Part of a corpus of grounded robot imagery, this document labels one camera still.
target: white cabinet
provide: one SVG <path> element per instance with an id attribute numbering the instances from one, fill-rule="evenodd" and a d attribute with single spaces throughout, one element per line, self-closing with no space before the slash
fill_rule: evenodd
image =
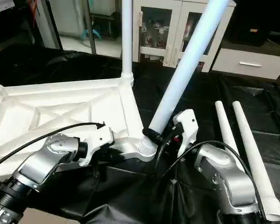
<path id="1" fill-rule="evenodd" d="M 133 61 L 141 61 L 144 55 L 158 56 L 163 59 L 163 66 L 175 68 L 207 0 L 134 0 L 133 3 Z M 234 7 L 231 1 L 201 58 L 202 72 L 210 70 Z"/>
<path id="2" fill-rule="evenodd" d="M 170 66 L 181 7 L 174 0 L 133 1 L 133 61 L 145 54 L 162 57 L 163 65 Z M 163 33 L 155 28 L 161 23 Z"/>

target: white plastic tube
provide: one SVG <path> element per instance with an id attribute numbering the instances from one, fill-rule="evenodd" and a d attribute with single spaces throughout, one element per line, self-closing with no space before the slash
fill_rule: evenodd
<path id="1" fill-rule="evenodd" d="M 132 72 L 132 10 L 133 0 L 122 0 L 122 72 L 121 78 L 133 85 Z"/>
<path id="2" fill-rule="evenodd" d="M 160 134 L 163 132 L 207 48 L 228 2 L 229 0 L 210 0 L 207 4 L 149 128 Z"/>
<path id="3" fill-rule="evenodd" d="M 223 103 L 221 101 L 217 101 L 215 103 L 215 106 L 216 106 L 216 111 L 217 111 L 217 116 L 218 116 L 218 120 L 219 120 L 219 124 L 220 124 L 223 142 L 226 143 L 227 145 L 229 145 L 231 148 L 233 148 L 238 153 L 238 147 L 237 147 L 237 144 L 235 143 L 235 140 L 234 140 L 234 137 L 233 137 L 233 134 L 232 134 L 229 122 L 228 122 L 228 118 L 225 113 Z M 232 155 L 232 157 L 235 159 L 238 168 L 240 170 L 242 170 L 243 172 L 245 172 L 242 164 L 239 162 L 237 157 L 232 152 L 230 152 L 229 149 L 226 148 L 226 151 L 229 152 Z"/>
<path id="4" fill-rule="evenodd" d="M 269 221 L 280 221 L 280 202 L 275 196 L 242 106 L 238 101 L 233 102 L 232 105 L 237 117 L 238 127 L 245 146 L 251 173 L 259 192 L 266 219 Z"/>

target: floor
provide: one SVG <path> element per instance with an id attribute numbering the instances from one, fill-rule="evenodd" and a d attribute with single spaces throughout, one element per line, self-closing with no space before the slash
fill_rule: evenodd
<path id="1" fill-rule="evenodd" d="M 80 39 L 68 36 L 60 36 L 60 40 L 64 50 L 82 51 L 91 54 L 89 40 L 81 41 Z M 95 45 L 98 55 L 118 58 L 121 55 L 121 36 L 116 40 L 96 39 Z"/>
<path id="2" fill-rule="evenodd" d="M 36 209 L 26 209 L 19 224 L 79 224 L 78 221 L 55 216 Z"/>

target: black tablecloth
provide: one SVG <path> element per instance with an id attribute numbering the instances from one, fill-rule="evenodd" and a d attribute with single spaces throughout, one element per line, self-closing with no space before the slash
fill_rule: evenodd
<path id="1" fill-rule="evenodd" d="M 175 70 L 137 63 L 133 71 L 133 92 L 146 127 Z M 113 58 L 25 46 L 0 52 L 0 84 L 4 86 L 103 79 L 120 74 L 121 61 Z M 222 140 L 217 100 L 224 103 L 238 149 L 246 161 L 231 105 L 235 100 L 241 102 L 280 200 L 280 84 L 196 72 L 174 114 L 194 110 L 199 125 L 197 141 Z M 173 159 L 164 154 L 157 173 L 161 174 Z M 218 208 L 210 185 L 193 168 L 193 159 L 188 155 L 160 181 L 150 177 L 154 161 L 137 159 L 56 173 L 41 193 L 33 195 L 30 206 L 87 224 L 216 223 Z"/>

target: black cable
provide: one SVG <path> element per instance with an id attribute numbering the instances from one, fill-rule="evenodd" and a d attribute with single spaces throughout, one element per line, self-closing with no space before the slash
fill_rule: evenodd
<path id="1" fill-rule="evenodd" d="M 254 186 L 254 189 L 255 189 L 255 194 L 256 194 L 256 198 L 257 198 L 257 201 L 258 201 L 258 205 L 259 205 L 259 211 L 260 211 L 260 214 L 263 218 L 265 218 L 265 212 L 264 212 L 264 209 L 263 209 L 263 206 L 262 206 L 262 202 L 261 202 L 261 199 L 260 199 L 260 196 L 259 196 L 259 192 L 257 190 L 257 187 L 256 187 L 256 184 L 255 184 L 255 181 L 249 171 L 249 169 L 247 168 L 247 166 L 245 165 L 245 163 L 243 162 L 243 160 L 241 159 L 241 157 L 239 156 L 239 154 L 233 149 L 231 148 L 229 145 L 225 144 L 224 142 L 221 142 L 221 141 L 215 141 L 215 140 L 209 140 L 209 141 L 203 141 L 203 142 L 199 142 L 198 144 L 188 148 L 180 157 L 177 158 L 177 160 L 163 173 L 163 175 L 160 177 L 163 178 L 173 167 L 176 163 L 178 163 L 188 152 L 192 151 L 194 148 L 197 148 L 203 144 L 219 144 L 223 147 L 226 147 L 228 148 L 232 154 L 235 155 L 235 157 L 239 160 L 239 162 L 241 163 L 241 165 L 243 166 L 246 174 L 248 175 L 248 177 L 251 179 L 252 183 L 253 183 L 253 186 Z"/>
<path id="2" fill-rule="evenodd" d="M 44 138 L 47 138 L 53 134 L 56 134 L 58 132 L 62 132 L 64 130 L 67 130 L 67 129 L 70 129 L 70 128 L 73 128 L 73 127 L 78 127 L 78 126 L 84 126 L 84 125 L 96 125 L 97 128 L 101 128 L 103 126 L 105 126 L 104 124 L 100 124 L 100 123 L 94 123 L 94 122 L 87 122 L 87 123 L 78 123 L 78 124 L 74 124 L 74 125 L 70 125 L 70 126 L 66 126 L 66 127 L 62 127 L 60 129 L 57 129 L 55 131 L 52 131 L 50 133 L 47 133 L 47 134 L 44 134 L 43 136 L 40 136 L 34 140 L 31 140 L 30 142 L 18 147 L 17 149 L 15 149 L 14 151 L 12 151 L 11 153 L 7 154 L 6 156 L 4 156 L 2 159 L 0 159 L 0 164 L 3 163 L 5 160 L 9 159 L 11 156 L 13 156 L 14 154 L 18 153 L 19 151 L 21 151 L 22 149 L 26 148 L 27 146 L 39 141 L 39 140 L 42 140 Z"/>
<path id="3" fill-rule="evenodd" d="M 176 129 L 172 130 L 172 132 L 170 132 L 170 134 L 165 138 L 164 140 L 164 143 L 159 147 L 159 150 L 158 150 L 158 155 L 157 155 L 157 159 L 155 161 L 155 164 L 154 164 L 154 172 L 156 171 L 158 165 L 159 165 L 159 162 L 160 162 L 160 159 L 161 159 L 161 156 L 166 148 L 166 146 L 170 143 L 170 141 L 179 133 L 179 131 Z"/>

